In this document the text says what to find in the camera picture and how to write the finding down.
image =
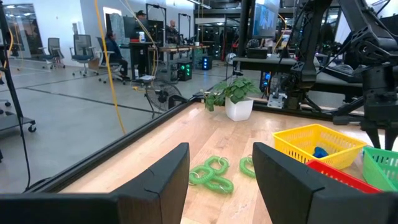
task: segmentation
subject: green plastic link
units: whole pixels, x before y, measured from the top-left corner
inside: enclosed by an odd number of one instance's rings
[[[205,183],[205,186],[215,192],[221,194],[230,194],[234,191],[234,184],[223,177],[215,175],[209,182]]]
[[[199,172],[205,172],[203,176],[199,175]],[[207,166],[197,166],[189,173],[189,181],[191,184],[204,184],[209,182],[215,176],[214,170]]]
[[[211,165],[212,165],[214,162],[219,162],[221,168],[220,168],[220,169],[215,169],[215,168],[213,168]],[[205,166],[212,168],[213,171],[214,171],[214,173],[215,173],[216,175],[223,175],[223,174],[225,174],[226,171],[228,170],[229,163],[228,163],[228,160],[225,159],[225,158],[223,158],[223,157],[220,157],[220,156],[211,156],[210,158],[208,158],[208,159],[205,161]]]
[[[256,178],[256,174],[247,168],[247,165],[253,166],[253,159],[249,156],[242,158],[241,162],[239,163],[239,168],[243,174],[248,175],[249,177]]]

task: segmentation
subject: green plastic basket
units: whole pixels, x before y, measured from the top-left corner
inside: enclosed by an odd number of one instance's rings
[[[363,177],[384,191],[398,190],[398,152],[364,147]]]

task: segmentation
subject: yellow plastic basket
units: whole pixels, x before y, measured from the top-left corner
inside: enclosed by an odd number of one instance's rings
[[[326,128],[319,124],[274,133],[275,148],[293,159],[306,163],[319,160],[336,169],[350,166],[365,142]],[[322,147],[329,156],[318,159],[313,156],[316,147]]]

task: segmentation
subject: electric fan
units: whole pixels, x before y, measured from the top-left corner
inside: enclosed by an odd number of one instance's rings
[[[159,111],[167,111],[169,109],[170,97],[177,97],[181,99],[180,90],[174,85],[164,80],[154,80],[146,86],[146,97],[149,101],[150,107],[153,110],[153,106],[159,109]]]
[[[229,53],[228,55],[226,55],[226,58],[225,58],[226,63],[228,63],[228,65],[232,65],[233,64],[233,59],[235,57],[236,57],[236,54]]]

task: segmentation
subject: red plastic basket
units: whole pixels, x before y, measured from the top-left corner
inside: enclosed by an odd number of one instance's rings
[[[321,174],[324,174],[332,179],[338,180],[343,184],[349,185],[350,187],[353,187],[355,189],[358,189],[364,193],[378,193],[381,192],[381,190],[373,187],[372,185],[369,185],[362,180],[358,180],[355,177],[352,177],[340,170],[337,170],[331,166],[328,166],[320,161],[317,160],[311,160],[310,162],[306,163],[309,167],[312,169],[320,172]]]

